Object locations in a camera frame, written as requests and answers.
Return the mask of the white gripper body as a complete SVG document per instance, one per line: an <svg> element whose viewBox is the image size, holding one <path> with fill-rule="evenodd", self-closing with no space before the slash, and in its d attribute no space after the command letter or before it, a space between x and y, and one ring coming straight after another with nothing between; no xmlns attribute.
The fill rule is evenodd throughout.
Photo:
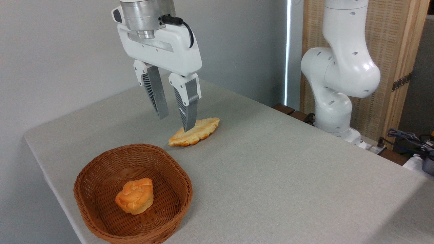
<svg viewBox="0 0 434 244"><path fill-rule="evenodd" d="M196 37L191 46L190 33L185 26L166 25L154 32L153 39L141 39L126 25L118 23L118 34L128 56L175 74L189 76L202 67Z"/></svg>

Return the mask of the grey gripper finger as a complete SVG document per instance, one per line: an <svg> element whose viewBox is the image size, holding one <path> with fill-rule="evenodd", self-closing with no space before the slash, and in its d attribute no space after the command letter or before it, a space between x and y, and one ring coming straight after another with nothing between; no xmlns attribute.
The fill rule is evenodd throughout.
<svg viewBox="0 0 434 244"><path fill-rule="evenodd" d="M139 85L144 87L158 117L163 119L169 115L159 69L140 60L134 61L135 74Z"/></svg>
<svg viewBox="0 0 434 244"><path fill-rule="evenodd" d="M187 132L195 126L197 101L202 97L198 75L181 76L171 73L169 82L174 87L183 129Z"/></svg>

